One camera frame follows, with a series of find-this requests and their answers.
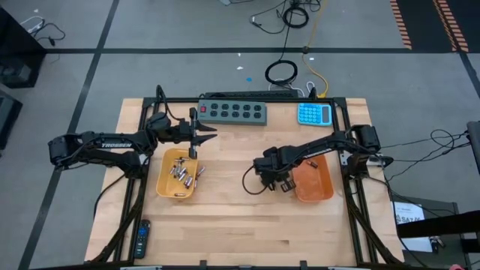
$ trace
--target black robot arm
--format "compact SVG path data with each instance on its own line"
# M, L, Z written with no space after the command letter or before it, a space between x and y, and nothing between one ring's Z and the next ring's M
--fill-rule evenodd
M189 156L197 158L196 147L216 134L197 136L197 131L216 131L200 124L197 110L190 108L190 120L180 118L178 124L171 126L171 121L164 112L155 113L146 122L144 130L136 133L94 133L87 131L58 136L48 143L50 162L57 168L67 169L79 162L100 164L107 167L116 166L127 177L140 177L143 161L140 155L150 156L160 143L190 142ZM133 149L123 154L104 151L103 149Z
M304 159L332 151L348 151L352 155L346 169L349 173L356 174L359 170L365 172L368 157L379 150L380 142L375 127L356 125L348 131L336 131L330 136L304 145L269 148L263 152L263 157L253 160L253 168L255 173L260 175L264 186L273 191L275 182L283 182L280 187L287 192L295 188L295 183L288 180L289 171L300 165Z

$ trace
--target yellow cable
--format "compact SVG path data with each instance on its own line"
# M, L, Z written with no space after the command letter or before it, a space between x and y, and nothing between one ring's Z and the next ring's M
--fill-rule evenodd
M316 15L315 24L313 25L313 29L312 29L312 34L310 35L310 40L308 41L308 44L307 44L308 48L310 48L310 45L314 41L315 34L317 33L317 25L318 25L318 22L320 21L320 17L322 16L323 10L325 9L325 6L327 5L327 1L328 0L323 0L322 1L323 4L320 7L320 10L318 11L318 14ZM318 73L310 65L308 65L307 61L305 61L305 54L301 55L301 60L303 61L303 63L307 66L307 68L310 70L310 72L313 75L319 77L325 83L325 90L321 94L317 95L318 98L325 98L327 96L327 92L329 91L329 82L327 82L327 80L320 73Z

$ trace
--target orange bin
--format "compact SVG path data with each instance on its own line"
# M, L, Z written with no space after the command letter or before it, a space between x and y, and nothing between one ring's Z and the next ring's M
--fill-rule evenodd
M314 162L318 167L312 167L308 161ZM304 203L317 203L332 198L332 180L324 154L304 160L292 171L295 193L299 200Z
M170 170L173 165L176 165L175 159L188 158L187 149L171 148L165 151L163 155L162 168L157 181L157 193L162 197L170 197L176 199L185 199L194 192L194 185L197 178L198 160L186 160L182 164L184 168L187 168L187 175L179 181L178 178L173 178L173 174L170 174ZM184 186L184 182L188 176L193 177L192 185L190 188ZM184 196L175 196L175 194L184 194Z

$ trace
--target white paper sign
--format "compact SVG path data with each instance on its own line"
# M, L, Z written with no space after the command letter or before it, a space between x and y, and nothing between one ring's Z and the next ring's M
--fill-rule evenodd
M425 219L423 209L412 203L395 202L395 211L397 212L397 216L395 217L397 219L397 224L423 221ZM402 238L402 240L406 247L411 251L433 252L428 237Z

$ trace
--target blue calculator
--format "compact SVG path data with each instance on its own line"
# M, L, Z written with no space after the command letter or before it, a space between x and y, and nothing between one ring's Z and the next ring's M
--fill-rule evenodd
M332 124L332 108L325 104L300 103L298 105L298 123L329 126Z

